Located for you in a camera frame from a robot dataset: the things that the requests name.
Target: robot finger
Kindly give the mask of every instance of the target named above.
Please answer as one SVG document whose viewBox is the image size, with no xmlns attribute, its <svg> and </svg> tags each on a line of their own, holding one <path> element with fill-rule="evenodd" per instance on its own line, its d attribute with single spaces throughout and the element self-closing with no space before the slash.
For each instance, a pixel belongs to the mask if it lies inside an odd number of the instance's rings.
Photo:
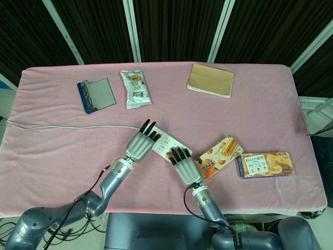
<svg viewBox="0 0 333 250">
<path fill-rule="evenodd" d="M 152 133 L 150 134 L 149 138 L 153 139 L 155 135 L 156 135 L 156 131 L 152 131 Z"/>
<path fill-rule="evenodd" d="M 152 140 L 155 142 L 157 141 L 162 135 L 161 134 L 157 134 Z"/>
<path fill-rule="evenodd" d="M 181 156 L 181 159 L 182 159 L 182 160 L 185 160 L 186 157 L 185 157 L 185 155 L 184 155 L 184 153 L 183 153 L 183 151 L 181 150 L 180 147 L 177 148 L 177 151 L 178 151 L 179 155 Z"/>
<path fill-rule="evenodd" d="M 172 154 L 170 152 L 167 152 L 166 156 L 171 161 L 172 165 L 176 165 L 177 164 L 175 158 L 173 158 L 173 156 L 172 156 Z"/>
<path fill-rule="evenodd" d="M 172 149 L 171 149 L 171 152 L 172 152 L 173 156 L 176 158 L 176 161 L 177 161 L 177 162 L 180 162 L 181 159 L 180 159 L 178 153 L 176 152 L 176 150 L 172 148 Z"/>
<path fill-rule="evenodd" d="M 155 126 L 156 122 L 152 122 L 151 125 L 147 128 L 146 132 L 145 132 L 145 135 L 148 135 L 151 130 L 153 129 L 153 127 Z"/>
<path fill-rule="evenodd" d="M 185 155 L 186 155 L 187 158 L 191 157 L 191 154 L 189 153 L 189 151 L 187 150 L 187 148 L 184 149 L 184 152 L 185 152 Z"/>
<path fill-rule="evenodd" d="M 146 120 L 146 122 L 140 128 L 139 132 L 143 133 L 145 131 L 147 125 L 149 124 L 149 122 L 150 122 L 150 119 Z"/>
</svg>

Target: pink towel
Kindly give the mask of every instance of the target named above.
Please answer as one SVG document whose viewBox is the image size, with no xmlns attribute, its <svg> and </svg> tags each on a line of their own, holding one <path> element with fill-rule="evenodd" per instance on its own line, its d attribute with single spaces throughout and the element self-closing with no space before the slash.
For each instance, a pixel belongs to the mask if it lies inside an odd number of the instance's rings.
<svg viewBox="0 0 333 250">
<path fill-rule="evenodd" d="M 22 72 L 9 121 L 26 127 L 140 127 L 150 118 L 190 147 L 194 157 L 230 134 L 245 152 L 289 152 L 296 173 L 242 180 L 236 163 L 230 163 L 206 182 L 224 213 L 294 215 L 326 207 L 289 68 L 212 64 L 235 73 L 231 98 L 222 98 L 186 88 L 192 65 L 150 62 L 29 68 Z M 143 71 L 153 104 L 126 110 L 126 89 L 119 71 L 135 69 Z M 117 104 L 87 115 L 76 84 L 103 78 L 108 78 Z M 0 150 L 0 217 L 73 201 L 92 186 L 104 166 L 124 156 L 135 132 L 123 128 L 23 131 L 8 126 Z M 134 165 L 106 211 L 187 214 L 184 189 L 173 166 L 151 152 Z M 98 186 L 94 191 L 100 194 Z M 187 200 L 198 213 L 190 194 Z"/>
</svg>

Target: white power strip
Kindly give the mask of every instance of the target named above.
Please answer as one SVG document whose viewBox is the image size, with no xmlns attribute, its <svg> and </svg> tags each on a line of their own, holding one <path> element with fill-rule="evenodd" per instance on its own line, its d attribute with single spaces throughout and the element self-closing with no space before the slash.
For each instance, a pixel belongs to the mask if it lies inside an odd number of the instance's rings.
<svg viewBox="0 0 333 250">
<path fill-rule="evenodd" d="M 153 131 L 156 131 L 158 134 L 161 134 L 161 138 L 156 141 L 154 146 L 152 147 L 152 150 L 161 156 L 162 158 L 169 161 L 167 157 L 167 152 L 170 152 L 172 148 L 180 147 L 181 149 L 188 149 L 189 153 L 192 154 L 192 150 L 190 150 L 188 147 L 186 147 L 184 144 L 177 141 L 175 138 L 169 136 L 164 131 L 160 130 L 156 126 L 152 129 Z"/>
</svg>

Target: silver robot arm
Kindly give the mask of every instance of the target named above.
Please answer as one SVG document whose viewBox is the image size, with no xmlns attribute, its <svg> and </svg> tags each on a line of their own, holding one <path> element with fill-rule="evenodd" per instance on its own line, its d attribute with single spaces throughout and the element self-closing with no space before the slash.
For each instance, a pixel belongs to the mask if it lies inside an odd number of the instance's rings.
<svg viewBox="0 0 333 250">
<path fill-rule="evenodd" d="M 182 183 L 192 189 L 192 195 L 197 201 L 204 218 L 211 227 L 219 229 L 212 238 L 215 250 L 283 250 L 281 239 L 271 232 L 247 231 L 236 233 L 223 216 L 210 194 L 207 186 L 203 185 L 203 175 L 187 149 L 173 148 L 168 158 L 174 165 Z"/>
<path fill-rule="evenodd" d="M 142 161 L 160 137 L 156 131 L 151 132 L 155 122 L 146 129 L 149 122 L 150 120 L 147 120 L 128 143 L 126 157 L 117 162 L 99 185 L 102 197 L 91 191 L 91 188 L 76 198 L 74 202 L 61 207 L 35 207 L 25 211 L 8 238 L 5 249 L 36 249 L 49 228 L 59 229 L 59 227 L 72 224 L 82 219 L 86 213 L 93 216 L 101 215 L 113 193 L 133 169 L 133 163 Z M 99 178 L 109 167 L 101 172 Z"/>
</svg>

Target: biscuit box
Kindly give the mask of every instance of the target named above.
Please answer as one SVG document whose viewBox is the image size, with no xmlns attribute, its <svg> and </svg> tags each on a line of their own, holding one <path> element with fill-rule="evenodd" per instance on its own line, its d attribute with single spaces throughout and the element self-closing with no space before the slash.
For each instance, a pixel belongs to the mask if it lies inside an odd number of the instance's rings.
<svg viewBox="0 0 333 250">
<path fill-rule="evenodd" d="M 287 152 L 241 154 L 237 157 L 237 163 L 242 179 L 294 174 Z"/>
<path fill-rule="evenodd" d="M 220 171 L 241 153 L 243 153 L 243 149 L 239 146 L 238 142 L 229 135 L 198 157 L 196 164 L 206 180 Z"/>
</svg>

